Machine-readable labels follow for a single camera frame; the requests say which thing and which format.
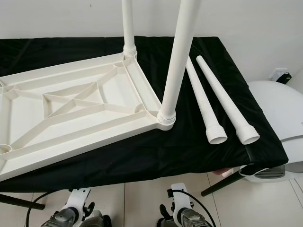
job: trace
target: tile floor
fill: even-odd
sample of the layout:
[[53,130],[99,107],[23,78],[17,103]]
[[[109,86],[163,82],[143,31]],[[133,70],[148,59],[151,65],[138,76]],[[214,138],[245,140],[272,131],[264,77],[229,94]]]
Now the tile floor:
[[[116,184],[92,188],[87,204],[112,218],[113,227],[155,227],[161,218],[159,205],[170,210],[172,200],[166,190],[172,183],[184,182],[187,190],[210,211],[218,227],[302,227],[303,178],[278,183],[250,183],[240,180],[214,194],[200,192],[221,179],[212,173],[185,174],[152,181]],[[33,200],[40,193],[4,193]],[[44,198],[45,210],[31,212],[30,226],[40,227],[67,201],[67,190]],[[207,217],[195,204],[194,209]],[[0,227],[24,227],[26,208],[0,203]]]

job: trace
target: white plastic leg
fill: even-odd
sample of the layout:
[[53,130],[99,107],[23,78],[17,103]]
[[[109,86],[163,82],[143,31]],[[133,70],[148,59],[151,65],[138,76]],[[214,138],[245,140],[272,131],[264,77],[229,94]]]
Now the white plastic leg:
[[247,145],[257,141],[260,138],[259,134],[253,126],[248,124],[246,119],[241,114],[240,110],[237,108],[235,103],[224,90],[224,88],[222,87],[214,73],[211,71],[211,69],[208,67],[204,59],[201,56],[198,56],[196,60],[199,66],[201,67],[210,86],[214,90],[221,105],[223,106],[225,112],[230,118],[232,124],[234,125],[237,136],[241,143]]
[[122,17],[124,30],[124,55],[125,57],[133,57],[137,54],[134,45],[134,26],[133,26],[133,1],[122,0]]
[[188,57],[186,69],[203,117],[208,142],[210,144],[225,142],[227,135],[224,128],[218,123],[190,57]]
[[176,120],[175,108],[200,4],[201,0],[181,1],[162,107],[158,114],[158,120],[163,125],[172,125]]

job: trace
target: table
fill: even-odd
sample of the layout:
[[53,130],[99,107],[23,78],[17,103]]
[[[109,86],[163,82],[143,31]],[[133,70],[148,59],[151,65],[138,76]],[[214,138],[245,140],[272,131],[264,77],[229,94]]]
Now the table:
[[[119,53],[123,38],[42,38],[0,40],[1,76],[71,61]],[[138,62],[162,101],[172,37],[135,37]],[[235,129],[195,61],[202,55],[260,139],[242,145]],[[152,130],[0,182],[0,192],[47,192],[151,180],[185,173],[205,173],[247,165],[202,192],[205,196],[245,175],[288,162],[248,85],[218,37],[194,38],[190,57],[228,140],[208,143],[205,126],[187,73],[184,75],[172,130]],[[0,196],[0,202],[24,201]]]

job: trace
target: table leg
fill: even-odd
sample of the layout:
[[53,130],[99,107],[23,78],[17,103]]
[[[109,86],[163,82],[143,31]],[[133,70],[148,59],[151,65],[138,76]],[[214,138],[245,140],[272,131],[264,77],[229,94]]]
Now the table leg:
[[223,180],[219,181],[218,183],[214,184],[213,186],[205,189],[203,192],[201,192],[202,196],[207,196],[221,188],[224,188],[225,186],[228,186],[242,178],[244,178],[245,176],[242,176],[239,172],[235,172],[234,174],[224,178]]
[[27,208],[29,208],[32,205],[32,208],[37,209],[37,210],[43,210],[45,208],[44,204],[40,204],[40,203],[33,204],[33,202],[31,202],[31,201],[17,199],[14,197],[10,197],[7,195],[1,195],[1,194],[0,194],[0,202],[11,204],[11,205],[16,205],[16,206],[20,206],[20,207],[27,207]]

